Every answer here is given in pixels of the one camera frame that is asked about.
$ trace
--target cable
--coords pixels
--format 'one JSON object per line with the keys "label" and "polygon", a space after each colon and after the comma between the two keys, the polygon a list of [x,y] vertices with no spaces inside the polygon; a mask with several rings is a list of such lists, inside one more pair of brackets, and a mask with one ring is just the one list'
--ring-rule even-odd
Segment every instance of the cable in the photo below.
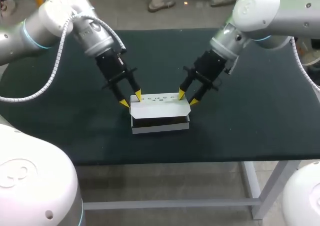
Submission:
{"label": "cable", "polygon": [[294,57],[295,57],[295,60],[298,64],[298,67],[300,69],[300,71],[302,72],[302,74],[304,75],[304,77],[307,79],[307,81],[312,85],[312,87],[318,92],[320,93],[320,88],[319,86],[313,82],[313,80],[309,77],[309,75],[307,74],[307,72],[305,71],[303,65],[301,64],[301,61],[300,61],[300,58],[299,58],[299,55],[298,55],[298,51],[297,51],[297,48],[296,48],[296,42],[295,42],[295,38],[294,37],[291,37],[290,39],[290,43],[292,45],[292,50],[293,50],[293,54],[294,54]]}
{"label": "cable", "polygon": [[106,29],[108,32],[111,33],[111,35],[118,41],[121,49],[125,50],[126,47],[123,44],[122,40],[120,39],[120,37],[114,32],[114,30],[108,26],[104,21],[100,20],[97,17],[93,17],[93,16],[89,16],[89,15],[83,15],[83,14],[78,14],[78,15],[73,15],[71,16],[69,19],[66,20],[64,26],[63,26],[63,31],[62,31],[62,36],[60,39],[60,43],[59,43],[59,49],[58,49],[58,53],[56,55],[56,59],[55,59],[55,64],[52,70],[52,73],[47,81],[47,83],[36,93],[28,96],[28,97],[22,97],[22,98],[7,98],[7,97],[0,97],[0,101],[2,102],[9,102],[9,103],[17,103],[17,102],[27,102],[30,100],[33,100],[35,98],[37,98],[38,96],[40,96],[42,93],[44,93],[51,85],[52,81],[54,80],[59,64],[60,64],[60,59],[61,59],[61,54],[62,54],[62,50],[64,48],[64,44],[65,44],[65,39],[67,36],[67,31],[68,31],[68,26],[70,24],[71,21],[74,21],[76,19],[80,19],[80,18],[84,18],[84,19],[88,19],[88,20],[93,20],[96,23],[99,23],[104,29]]}

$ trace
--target concrete floor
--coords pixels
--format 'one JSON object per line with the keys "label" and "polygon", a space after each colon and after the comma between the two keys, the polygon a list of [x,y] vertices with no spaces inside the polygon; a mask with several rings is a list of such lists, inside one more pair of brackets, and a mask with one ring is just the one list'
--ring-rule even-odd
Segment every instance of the concrete floor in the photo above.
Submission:
{"label": "concrete floor", "polygon": [[[149,0],[90,1],[100,18],[116,30],[217,28],[223,25],[233,8],[211,8],[208,0],[175,0],[174,8],[150,14],[147,12]],[[35,8],[34,0],[17,1],[16,13],[2,23],[20,22]],[[255,163],[261,188],[275,165],[276,162]],[[84,202],[245,196],[240,168],[235,162],[77,167],[77,171]],[[252,220],[247,208],[87,211],[86,220],[89,226],[285,226],[281,197],[263,221]]]}

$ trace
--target box flap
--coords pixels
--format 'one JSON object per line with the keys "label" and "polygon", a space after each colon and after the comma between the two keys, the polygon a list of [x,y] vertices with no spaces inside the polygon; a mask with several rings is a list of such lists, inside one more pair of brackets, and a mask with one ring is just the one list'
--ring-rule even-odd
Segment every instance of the box flap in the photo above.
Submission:
{"label": "box flap", "polygon": [[191,111],[185,97],[178,100],[178,93],[145,94],[141,99],[130,96],[130,114],[135,119],[185,117]]}

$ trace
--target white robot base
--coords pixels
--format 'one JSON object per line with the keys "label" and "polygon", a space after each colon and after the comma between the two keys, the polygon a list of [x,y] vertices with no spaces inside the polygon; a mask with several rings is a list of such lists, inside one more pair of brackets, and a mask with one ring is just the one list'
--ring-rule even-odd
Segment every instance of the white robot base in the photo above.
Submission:
{"label": "white robot base", "polygon": [[77,173],[68,156],[2,124],[0,225],[85,225]]}

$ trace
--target dark table cover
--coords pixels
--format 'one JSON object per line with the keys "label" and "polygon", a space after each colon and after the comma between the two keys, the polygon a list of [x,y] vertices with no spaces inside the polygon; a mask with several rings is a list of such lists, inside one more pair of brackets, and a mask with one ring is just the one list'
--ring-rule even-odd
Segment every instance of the dark table cover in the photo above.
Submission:
{"label": "dark table cover", "polygon": [[[123,57],[143,94],[177,92],[190,66],[210,48],[211,29],[119,31]],[[57,47],[11,63],[0,95],[21,97],[47,81]],[[129,110],[108,90],[94,59],[72,38],[56,79],[41,97],[0,103],[13,126],[61,148],[76,165],[320,158],[320,105],[295,63],[292,49],[267,51],[250,44],[233,74],[217,80],[192,107],[190,130],[132,135]],[[191,96],[199,84],[187,93]],[[128,83],[121,88],[129,98]]]}

